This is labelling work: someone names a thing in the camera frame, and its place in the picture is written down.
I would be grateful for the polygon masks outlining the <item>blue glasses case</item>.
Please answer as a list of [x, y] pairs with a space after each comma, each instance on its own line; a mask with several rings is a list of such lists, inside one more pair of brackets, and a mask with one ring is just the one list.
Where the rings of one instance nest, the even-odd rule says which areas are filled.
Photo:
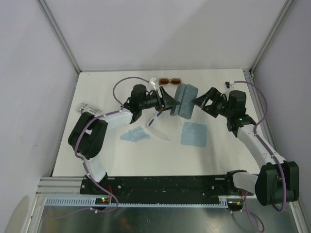
[[177, 87], [174, 99], [179, 102], [170, 111], [170, 116], [179, 116], [184, 119], [190, 120], [194, 104], [192, 101], [197, 98], [198, 88], [191, 84], [181, 84]]

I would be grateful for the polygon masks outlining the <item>white frame sunglasses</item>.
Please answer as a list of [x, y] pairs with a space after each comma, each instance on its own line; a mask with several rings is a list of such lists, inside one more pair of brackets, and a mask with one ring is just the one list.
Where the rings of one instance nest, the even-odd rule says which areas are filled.
[[170, 112], [158, 112], [146, 124], [146, 129], [157, 139], [175, 144], [180, 143], [182, 127], [182, 118], [171, 116]]

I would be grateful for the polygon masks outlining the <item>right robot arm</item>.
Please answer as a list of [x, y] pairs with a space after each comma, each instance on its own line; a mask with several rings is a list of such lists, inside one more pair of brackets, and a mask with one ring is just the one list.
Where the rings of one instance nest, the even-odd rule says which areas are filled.
[[224, 116], [228, 131], [246, 146], [260, 168], [258, 175], [245, 170], [228, 172], [232, 177], [224, 182], [228, 194], [235, 195], [241, 189], [248, 191], [263, 206], [298, 200], [299, 166], [286, 161], [259, 135], [255, 121], [246, 113], [245, 92], [232, 90], [226, 96], [212, 87], [192, 102], [212, 117]]

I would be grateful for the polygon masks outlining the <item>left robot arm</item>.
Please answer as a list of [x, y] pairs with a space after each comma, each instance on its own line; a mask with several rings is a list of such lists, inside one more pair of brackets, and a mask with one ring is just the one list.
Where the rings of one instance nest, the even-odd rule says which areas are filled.
[[163, 112], [179, 104], [180, 101], [170, 96], [163, 87], [148, 92], [146, 86], [137, 84], [119, 110], [98, 116], [82, 113], [69, 135], [68, 144], [92, 180], [90, 188], [97, 194], [107, 190], [107, 181], [104, 180], [106, 170], [99, 153], [109, 130], [136, 122], [145, 109], [155, 108]]

